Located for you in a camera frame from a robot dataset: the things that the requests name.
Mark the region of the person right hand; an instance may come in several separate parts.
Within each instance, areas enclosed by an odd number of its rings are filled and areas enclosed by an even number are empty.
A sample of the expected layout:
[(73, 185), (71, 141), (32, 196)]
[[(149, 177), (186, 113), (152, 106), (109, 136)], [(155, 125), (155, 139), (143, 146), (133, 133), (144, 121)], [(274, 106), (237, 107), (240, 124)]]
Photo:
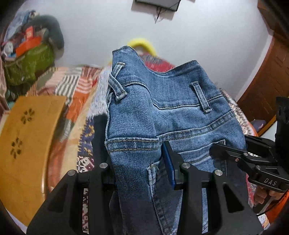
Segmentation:
[(263, 204), (268, 195), (271, 196), (274, 200), (279, 200), (284, 195), (284, 193), (267, 191), (264, 187), (258, 185), (254, 194), (254, 205)]

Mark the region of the orange sleeve left forearm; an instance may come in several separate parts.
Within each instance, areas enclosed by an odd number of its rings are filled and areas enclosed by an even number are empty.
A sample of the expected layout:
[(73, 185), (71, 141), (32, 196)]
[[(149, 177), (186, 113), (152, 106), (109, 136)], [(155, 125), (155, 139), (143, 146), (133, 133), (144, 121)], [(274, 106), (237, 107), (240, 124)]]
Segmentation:
[(278, 202), (274, 201), (274, 204), (268, 206), (268, 208), (265, 211), (265, 215), (269, 223), (275, 221), (275, 219), (278, 217), (278, 215), (282, 211), (283, 207), (287, 204), (287, 202), (288, 202), (288, 192), (286, 192)]

